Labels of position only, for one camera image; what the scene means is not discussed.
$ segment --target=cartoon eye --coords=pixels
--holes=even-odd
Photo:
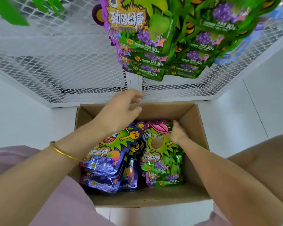
[[[113,135],[112,135],[112,137],[117,137],[119,135],[119,133],[117,132],[117,133],[114,133]]]
[[[158,136],[157,139],[162,142],[164,140],[164,137],[163,136]]]

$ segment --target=bracelet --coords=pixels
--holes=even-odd
[[[55,145],[55,141],[51,141],[49,145],[50,145],[56,152],[60,153],[61,155],[67,156],[68,158],[71,158],[71,159],[74,159],[74,160],[77,160],[77,161],[80,161],[80,162],[85,162],[85,161],[86,161],[86,158],[83,158],[83,160],[81,160],[81,159],[72,157],[72,156],[68,155],[67,153],[65,153],[64,151],[60,150],[60,149],[57,148],[57,146]]]

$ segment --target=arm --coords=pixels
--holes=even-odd
[[[170,138],[183,148],[208,193],[233,225],[283,224],[283,203],[254,177],[190,140],[177,121]]]
[[[90,123],[56,142],[67,154],[83,159],[105,137],[126,128],[141,112],[129,110],[143,94],[117,93]],[[0,225],[28,225],[77,161],[51,147],[0,175]]]

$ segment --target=left hand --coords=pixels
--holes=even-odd
[[[107,136],[125,129],[142,111],[141,107],[129,110],[130,104],[140,103],[143,96],[142,92],[135,89],[116,93],[93,122],[98,122]]]

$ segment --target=leg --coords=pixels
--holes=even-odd
[[[228,160],[254,176],[283,202],[283,135],[239,152]]]

